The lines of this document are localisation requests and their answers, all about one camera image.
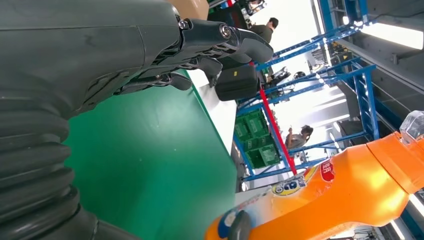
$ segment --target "machine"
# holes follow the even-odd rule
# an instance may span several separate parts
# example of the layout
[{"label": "machine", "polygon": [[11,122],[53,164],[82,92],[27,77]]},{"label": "machine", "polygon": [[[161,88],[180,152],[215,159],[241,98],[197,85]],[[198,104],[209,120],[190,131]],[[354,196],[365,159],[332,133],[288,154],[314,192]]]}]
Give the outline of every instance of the machine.
[{"label": "machine", "polygon": [[222,67],[216,58],[263,63],[273,55],[252,32],[180,19],[160,0],[0,0],[0,46],[4,240],[138,239],[80,205],[64,167],[68,119],[111,96],[189,89],[177,69],[212,75]]}]

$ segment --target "green work table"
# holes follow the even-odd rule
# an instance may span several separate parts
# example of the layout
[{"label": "green work table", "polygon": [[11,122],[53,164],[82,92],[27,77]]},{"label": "green work table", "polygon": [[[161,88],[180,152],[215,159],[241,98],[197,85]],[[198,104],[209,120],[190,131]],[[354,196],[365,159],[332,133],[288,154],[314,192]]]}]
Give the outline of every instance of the green work table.
[{"label": "green work table", "polygon": [[236,169],[198,96],[152,87],[73,118],[82,206],[143,240],[201,240],[234,206]]}]

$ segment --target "red logo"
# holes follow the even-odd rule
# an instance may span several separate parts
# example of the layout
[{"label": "red logo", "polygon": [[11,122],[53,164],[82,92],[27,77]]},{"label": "red logo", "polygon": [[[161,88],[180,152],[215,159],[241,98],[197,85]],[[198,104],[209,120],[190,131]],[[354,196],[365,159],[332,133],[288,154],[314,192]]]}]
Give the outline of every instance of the red logo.
[{"label": "red logo", "polygon": [[334,180],[334,166],[331,159],[321,163],[320,165],[321,177],[326,182],[332,182]]}]

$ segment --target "orange juice bottle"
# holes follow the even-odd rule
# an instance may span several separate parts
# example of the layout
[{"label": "orange juice bottle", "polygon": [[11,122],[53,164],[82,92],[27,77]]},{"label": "orange juice bottle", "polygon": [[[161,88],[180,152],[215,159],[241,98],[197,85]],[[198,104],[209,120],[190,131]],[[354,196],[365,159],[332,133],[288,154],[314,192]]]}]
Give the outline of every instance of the orange juice bottle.
[{"label": "orange juice bottle", "polygon": [[205,239],[227,239],[241,211],[250,217],[249,240],[323,240],[358,225],[388,224],[424,187],[424,112],[411,112],[400,132],[269,187],[217,218]]}]

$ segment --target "red pole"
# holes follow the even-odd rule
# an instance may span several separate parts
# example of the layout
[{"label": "red pole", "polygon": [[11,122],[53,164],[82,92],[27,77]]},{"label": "red pole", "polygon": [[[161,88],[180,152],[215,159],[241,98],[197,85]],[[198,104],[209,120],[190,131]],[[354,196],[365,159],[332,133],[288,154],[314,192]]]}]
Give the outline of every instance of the red pole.
[{"label": "red pole", "polygon": [[259,93],[260,93],[260,97],[262,98],[262,101],[263,101],[263,108],[265,109],[266,113],[269,116],[269,119],[268,119],[269,124],[272,125],[272,128],[275,131],[275,135],[277,136],[277,140],[278,140],[279,144],[281,145],[282,152],[284,153],[285,159],[287,159],[288,165],[290,166],[290,169],[293,172],[293,175],[296,175],[296,174],[298,174],[298,171],[296,170],[296,167],[295,167],[295,161],[294,161],[293,158],[291,158],[289,156],[289,151],[287,151],[286,145],[284,145],[284,143],[283,143],[283,139],[281,138],[281,134],[278,131],[278,126],[277,126],[276,120],[274,119],[273,112],[270,109],[270,104],[268,103],[267,95],[265,95],[265,92],[262,88],[260,89]]}]

